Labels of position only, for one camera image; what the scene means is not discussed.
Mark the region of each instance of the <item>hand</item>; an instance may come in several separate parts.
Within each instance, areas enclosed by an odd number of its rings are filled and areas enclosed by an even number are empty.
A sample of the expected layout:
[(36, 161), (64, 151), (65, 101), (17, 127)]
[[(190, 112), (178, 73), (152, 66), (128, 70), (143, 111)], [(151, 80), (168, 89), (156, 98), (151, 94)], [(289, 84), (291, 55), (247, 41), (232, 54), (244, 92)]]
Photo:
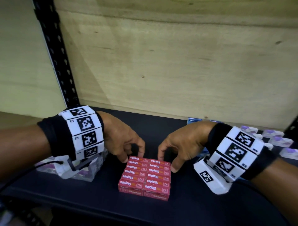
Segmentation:
[(105, 147), (122, 162), (128, 161), (127, 155), (132, 154), (131, 144), (139, 146), (138, 157), (145, 153), (145, 142), (128, 125), (120, 119), (105, 112), (97, 112), (103, 119)]
[(169, 134), (158, 147), (158, 160), (163, 161), (165, 150), (172, 147), (173, 151), (178, 153), (171, 165), (171, 171), (176, 173), (185, 161), (196, 157), (203, 150), (215, 125), (215, 122), (210, 121), (196, 122)]

